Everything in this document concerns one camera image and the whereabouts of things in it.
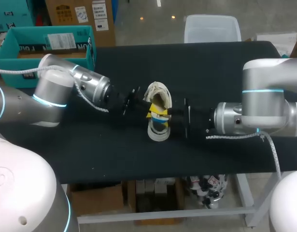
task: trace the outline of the black table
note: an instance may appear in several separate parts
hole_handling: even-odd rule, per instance
[[[194,105],[216,107],[241,101],[246,62],[278,57],[269,42],[99,48],[97,72],[125,93],[136,86],[144,92],[151,82],[160,81],[175,106],[183,107],[188,97]],[[296,94],[285,96],[297,101]],[[167,141],[157,143],[147,135],[145,118],[112,118],[75,95],[56,128],[14,123],[0,125],[0,132],[44,157],[62,184],[275,171],[270,146],[258,137],[187,142],[173,129]],[[281,170],[297,170],[297,138],[273,140]]]

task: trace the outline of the white label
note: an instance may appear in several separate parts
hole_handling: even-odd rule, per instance
[[[199,178],[197,176],[191,176],[190,177],[191,182],[199,182]]]
[[[73,33],[48,34],[53,50],[76,48]]]
[[[75,12],[76,12],[77,20],[79,21],[79,23],[88,22],[87,13],[86,13],[86,9],[84,6],[76,7]]]
[[[155,183],[155,194],[167,194],[167,185]]]
[[[136,180],[135,181],[136,194],[145,193],[145,180]]]
[[[106,18],[96,19],[95,24],[96,24],[96,30],[97,31],[108,30],[109,29],[108,20]]]
[[[210,183],[211,185],[213,185],[214,187],[218,185],[219,180],[217,180],[213,175],[210,177],[210,179],[207,181],[208,183]]]
[[[145,180],[145,192],[154,192],[154,180]]]
[[[100,19],[100,18],[107,18],[106,14],[106,6],[105,3],[98,3],[98,4],[92,4],[92,10],[94,12],[94,18]]]

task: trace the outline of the robotic arm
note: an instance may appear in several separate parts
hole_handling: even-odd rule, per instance
[[[18,89],[0,86],[0,123],[16,121],[57,126],[74,84],[80,96],[99,111],[123,107],[125,99],[116,92],[109,78],[51,54],[41,60],[39,68],[51,65],[60,66],[65,72],[39,71],[40,79],[33,97]]]
[[[283,90],[297,93],[297,58],[257,59],[243,67],[242,103],[221,102],[214,113],[220,134],[264,130],[274,136],[297,136],[297,102]]]

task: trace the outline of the plastic storage bin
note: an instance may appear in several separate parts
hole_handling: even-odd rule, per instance
[[[184,43],[241,41],[237,19],[224,15],[190,15],[186,19]]]

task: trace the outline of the sneaker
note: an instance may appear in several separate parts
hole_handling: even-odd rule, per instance
[[[144,101],[153,103],[159,111],[172,107],[172,98],[168,88],[161,82],[153,82],[144,94]],[[147,133],[148,136],[157,142],[166,140],[170,136],[170,128],[166,125],[168,117],[160,116],[154,112],[149,118]]]

